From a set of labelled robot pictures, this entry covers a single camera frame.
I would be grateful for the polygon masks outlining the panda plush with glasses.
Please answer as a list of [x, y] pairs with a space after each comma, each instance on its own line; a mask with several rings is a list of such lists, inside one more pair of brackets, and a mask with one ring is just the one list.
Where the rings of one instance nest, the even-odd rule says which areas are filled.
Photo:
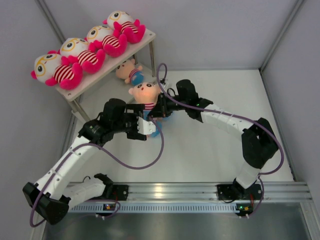
[[63, 90], [73, 90], [82, 81], [83, 70], [79, 63], [70, 63], [56, 51], [39, 56], [34, 62], [31, 77], [49, 87], [59, 85]]
[[92, 27], [84, 39], [96, 49], [104, 50], [112, 58], [121, 56], [128, 46], [126, 35], [105, 25]]
[[59, 53], [70, 63], [78, 63], [83, 71], [94, 74], [103, 66], [106, 53], [82, 38], [68, 38], [60, 47]]
[[146, 31], [146, 26], [141, 24], [139, 19], [134, 20], [125, 11], [112, 12], [102, 23], [120, 34], [124, 34], [130, 44], [139, 43]]

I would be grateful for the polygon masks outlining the boy plush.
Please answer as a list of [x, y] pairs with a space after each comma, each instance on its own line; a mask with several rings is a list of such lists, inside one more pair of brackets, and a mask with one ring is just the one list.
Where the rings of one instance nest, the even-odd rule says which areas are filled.
[[173, 117], [172, 115], [167, 117], [155, 117], [154, 120], [156, 121], [157, 124], [162, 125], [163, 123], [170, 121], [172, 117]]

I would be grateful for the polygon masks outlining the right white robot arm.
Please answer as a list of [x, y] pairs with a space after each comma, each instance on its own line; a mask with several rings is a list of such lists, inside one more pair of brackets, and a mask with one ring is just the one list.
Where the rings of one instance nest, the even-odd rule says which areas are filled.
[[183, 79], [176, 83], [178, 94], [169, 96], [161, 93], [150, 118], [165, 118], [174, 111], [184, 110], [187, 115], [201, 123], [211, 124], [240, 140], [244, 163], [239, 175], [230, 187], [219, 194], [220, 199], [244, 199], [252, 192], [252, 185], [260, 175], [261, 169], [279, 150], [270, 123], [265, 118], [251, 120], [231, 114], [218, 108], [212, 101], [199, 97], [194, 84]]

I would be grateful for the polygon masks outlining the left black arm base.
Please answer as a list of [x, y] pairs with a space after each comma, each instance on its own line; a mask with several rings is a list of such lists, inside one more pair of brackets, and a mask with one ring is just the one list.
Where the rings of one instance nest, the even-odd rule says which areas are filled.
[[108, 185], [102, 194], [97, 197], [92, 197], [90, 201], [97, 200], [115, 200], [115, 201], [126, 201], [129, 195], [129, 186], [126, 184], [113, 184]]

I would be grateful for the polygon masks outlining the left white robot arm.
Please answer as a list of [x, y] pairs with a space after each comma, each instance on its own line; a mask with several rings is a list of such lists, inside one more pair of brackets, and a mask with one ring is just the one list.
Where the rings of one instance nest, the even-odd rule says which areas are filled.
[[60, 160], [37, 182], [22, 189], [32, 213], [38, 213], [51, 225], [59, 223], [68, 210], [92, 198], [109, 199], [113, 181], [102, 173], [78, 186], [69, 187], [73, 176], [115, 134], [126, 133], [128, 139], [145, 141], [156, 130], [143, 118], [143, 104], [126, 104], [111, 98], [97, 118], [86, 122]]

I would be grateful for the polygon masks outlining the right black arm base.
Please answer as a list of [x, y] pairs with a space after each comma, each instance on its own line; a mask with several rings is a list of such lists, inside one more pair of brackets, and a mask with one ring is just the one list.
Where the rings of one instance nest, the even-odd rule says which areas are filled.
[[220, 201], [260, 200], [262, 197], [260, 184], [253, 184], [249, 188], [243, 188], [237, 182], [231, 184], [218, 184], [217, 194]]

